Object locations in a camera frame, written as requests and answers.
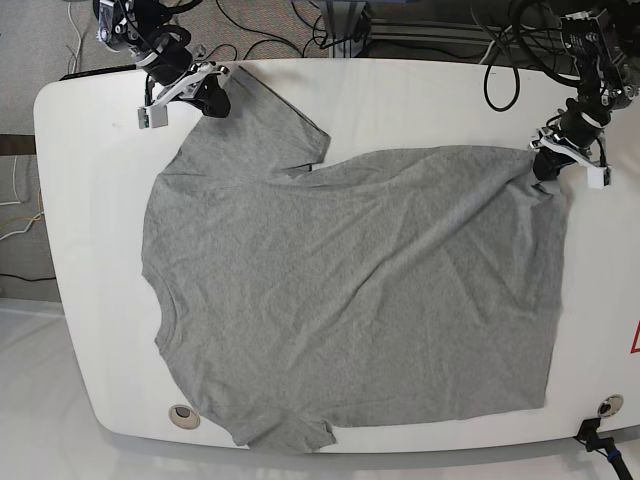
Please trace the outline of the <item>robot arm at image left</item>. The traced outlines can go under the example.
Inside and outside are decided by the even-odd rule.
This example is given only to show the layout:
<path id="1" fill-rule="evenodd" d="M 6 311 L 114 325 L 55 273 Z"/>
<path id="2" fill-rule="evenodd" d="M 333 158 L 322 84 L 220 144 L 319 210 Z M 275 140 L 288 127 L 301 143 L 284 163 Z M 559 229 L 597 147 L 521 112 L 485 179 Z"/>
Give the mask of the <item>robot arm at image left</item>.
<path id="1" fill-rule="evenodd" d="M 206 117 L 225 118 L 230 113 L 230 100 L 219 84 L 229 69 L 196 61 L 187 49 L 190 32 L 171 23 L 198 5 L 197 1 L 176 6 L 135 0 L 93 3 L 97 39 L 111 51 L 129 51 L 135 67 L 146 73 L 144 104 L 138 108 L 141 129 L 166 126 L 172 101 L 187 103 Z"/>

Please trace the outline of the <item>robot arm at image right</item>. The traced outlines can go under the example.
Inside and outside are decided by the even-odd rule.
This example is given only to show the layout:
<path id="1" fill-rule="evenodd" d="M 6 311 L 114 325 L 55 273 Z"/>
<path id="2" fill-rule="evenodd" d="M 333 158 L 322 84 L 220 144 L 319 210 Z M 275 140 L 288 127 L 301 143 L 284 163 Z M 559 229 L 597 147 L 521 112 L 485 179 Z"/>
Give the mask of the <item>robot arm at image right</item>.
<path id="1" fill-rule="evenodd" d="M 574 60 L 577 96 L 537 131 L 533 174 L 557 179 L 573 164 L 587 169 L 589 185 L 610 184 L 604 130 L 615 110 L 639 96 L 639 5 L 605 1 L 561 17 L 561 40 Z"/>

